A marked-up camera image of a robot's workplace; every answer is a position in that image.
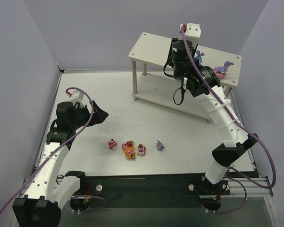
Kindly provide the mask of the purple bunny holding cupcake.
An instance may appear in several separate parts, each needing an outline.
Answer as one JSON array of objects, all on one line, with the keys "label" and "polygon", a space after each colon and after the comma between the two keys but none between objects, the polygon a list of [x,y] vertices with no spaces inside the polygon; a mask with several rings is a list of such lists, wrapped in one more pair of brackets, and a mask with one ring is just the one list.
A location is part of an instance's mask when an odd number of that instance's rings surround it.
[{"label": "purple bunny holding cupcake", "polygon": [[195,58],[198,59],[199,64],[201,64],[202,61],[203,61],[203,56],[205,56],[205,53],[204,53],[204,52],[201,52],[201,51],[199,51],[199,50],[197,50],[197,51],[195,52],[195,54],[196,54]]}]

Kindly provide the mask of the light wooden two-tier shelf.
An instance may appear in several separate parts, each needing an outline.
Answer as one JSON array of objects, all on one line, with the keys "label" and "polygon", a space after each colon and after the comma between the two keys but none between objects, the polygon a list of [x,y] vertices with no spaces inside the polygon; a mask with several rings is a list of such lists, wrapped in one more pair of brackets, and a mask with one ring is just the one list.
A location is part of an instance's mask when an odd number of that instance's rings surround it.
[{"label": "light wooden two-tier shelf", "polygon": [[[180,101],[181,93],[178,90],[180,83],[166,76],[163,66],[167,60],[171,38],[143,32],[129,53],[133,68],[133,97],[167,108],[178,110],[193,116],[210,121],[210,116],[203,106],[185,93],[181,105],[174,104],[173,100]],[[221,80],[225,95],[228,95],[239,83],[242,57],[240,55],[223,52],[216,49],[198,46],[204,52],[202,65],[215,68],[222,66],[226,61],[234,65],[228,68],[226,77]]]}]

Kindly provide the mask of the purple bunny on pink donut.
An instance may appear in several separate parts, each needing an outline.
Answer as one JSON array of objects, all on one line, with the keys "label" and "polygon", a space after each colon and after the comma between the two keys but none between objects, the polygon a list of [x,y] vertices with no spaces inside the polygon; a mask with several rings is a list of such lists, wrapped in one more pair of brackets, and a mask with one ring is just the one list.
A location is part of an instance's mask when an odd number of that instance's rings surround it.
[{"label": "purple bunny on pink donut", "polygon": [[218,79],[224,79],[228,71],[228,68],[233,65],[234,65],[233,62],[226,61],[223,66],[215,67],[213,71],[215,72],[215,75],[217,76]]}]

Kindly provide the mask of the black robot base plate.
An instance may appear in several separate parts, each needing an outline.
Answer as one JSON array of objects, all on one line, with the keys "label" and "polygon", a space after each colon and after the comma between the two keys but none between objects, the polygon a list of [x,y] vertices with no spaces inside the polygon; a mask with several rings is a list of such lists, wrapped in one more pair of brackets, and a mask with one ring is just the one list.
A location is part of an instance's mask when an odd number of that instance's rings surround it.
[{"label": "black robot base plate", "polygon": [[71,199],[74,210],[97,208],[199,208],[205,202],[219,209],[221,197],[230,194],[227,180],[211,184],[204,174],[86,176],[69,171],[79,178],[80,188]]}]

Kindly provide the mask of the pink bear strawberry toy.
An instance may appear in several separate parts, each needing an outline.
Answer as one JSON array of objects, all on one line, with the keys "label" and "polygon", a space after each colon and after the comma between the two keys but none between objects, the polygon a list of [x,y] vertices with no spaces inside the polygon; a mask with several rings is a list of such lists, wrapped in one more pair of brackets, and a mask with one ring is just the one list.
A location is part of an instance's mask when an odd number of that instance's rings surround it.
[{"label": "pink bear strawberry toy", "polygon": [[108,148],[111,150],[116,150],[117,149],[117,142],[111,138],[108,142]]}]

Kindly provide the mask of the small purple bunny toy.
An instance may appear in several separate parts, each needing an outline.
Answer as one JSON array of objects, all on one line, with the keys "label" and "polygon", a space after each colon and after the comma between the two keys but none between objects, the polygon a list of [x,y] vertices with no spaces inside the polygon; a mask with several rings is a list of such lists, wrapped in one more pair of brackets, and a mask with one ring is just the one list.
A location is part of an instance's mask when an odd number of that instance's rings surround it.
[{"label": "small purple bunny toy", "polygon": [[160,142],[159,140],[157,140],[156,148],[157,148],[157,150],[162,151],[165,147],[164,147],[164,145],[163,145],[162,142]]}]

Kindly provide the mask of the white strawberry cake slice toy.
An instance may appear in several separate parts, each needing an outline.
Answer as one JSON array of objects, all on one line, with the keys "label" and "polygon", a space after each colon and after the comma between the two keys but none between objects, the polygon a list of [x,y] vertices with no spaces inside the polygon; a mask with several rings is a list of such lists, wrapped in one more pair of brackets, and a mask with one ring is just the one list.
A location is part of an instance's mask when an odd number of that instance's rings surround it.
[{"label": "white strawberry cake slice toy", "polygon": [[137,155],[144,156],[146,154],[146,147],[143,144],[137,146]]}]

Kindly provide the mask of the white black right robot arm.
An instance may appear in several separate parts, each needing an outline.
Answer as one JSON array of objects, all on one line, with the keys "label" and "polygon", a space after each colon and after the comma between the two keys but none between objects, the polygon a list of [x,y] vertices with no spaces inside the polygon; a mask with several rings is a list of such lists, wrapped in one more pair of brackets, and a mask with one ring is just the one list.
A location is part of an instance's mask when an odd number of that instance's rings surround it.
[{"label": "white black right robot arm", "polygon": [[198,59],[190,61],[189,55],[193,53],[191,41],[173,38],[165,65],[173,68],[171,78],[180,81],[181,95],[190,92],[210,115],[222,137],[222,144],[212,151],[214,161],[205,173],[207,181],[217,184],[232,163],[252,147],[256,140],[236,124],[238,118],[214,70],[199,65]]}]

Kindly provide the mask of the pink strawberry cake toy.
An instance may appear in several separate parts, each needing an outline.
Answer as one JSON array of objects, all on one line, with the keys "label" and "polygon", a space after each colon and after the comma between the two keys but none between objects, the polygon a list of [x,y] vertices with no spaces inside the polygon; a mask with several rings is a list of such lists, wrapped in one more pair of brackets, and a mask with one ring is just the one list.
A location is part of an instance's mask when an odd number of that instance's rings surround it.
[{"label": "pink strawberry cake toy", "polygon": [[133,147],[134,142],[132,140],[129,140],[127,142],[122,143],[122,150],[125,151],[127,148]]}]

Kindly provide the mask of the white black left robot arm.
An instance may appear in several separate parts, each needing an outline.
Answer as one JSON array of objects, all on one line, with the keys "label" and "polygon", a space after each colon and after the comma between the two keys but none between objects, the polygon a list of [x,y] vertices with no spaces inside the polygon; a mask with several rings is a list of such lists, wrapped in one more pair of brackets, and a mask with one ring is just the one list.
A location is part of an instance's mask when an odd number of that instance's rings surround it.
[{"label": "white black left robot arm", "polygon": [[13,211],[21,227],[56,227],[61,210],[71,196],[83,195],[90,186],[82,171],[69,171],[56,185],[60,168],[69,153],[78,129],[101,124],[109,116],[95,101],[92,110],[79,100],[57,105],[56,119],[46,136],[44,156],[35,170],[23,197],[13,202]]}]

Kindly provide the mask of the pink bear yellow flower toy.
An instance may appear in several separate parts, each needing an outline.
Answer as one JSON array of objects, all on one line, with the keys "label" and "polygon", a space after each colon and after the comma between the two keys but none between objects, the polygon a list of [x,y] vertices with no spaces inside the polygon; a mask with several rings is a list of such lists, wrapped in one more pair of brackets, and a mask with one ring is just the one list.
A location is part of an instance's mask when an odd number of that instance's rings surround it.
[{"label": "pink bear yellow flower toy", "polygon": [[127,159],[130,160],[135,160],[136,155],[135,155],[135,149],[134,147],[128,147],[125,151],[124,151],[124,155]]}]

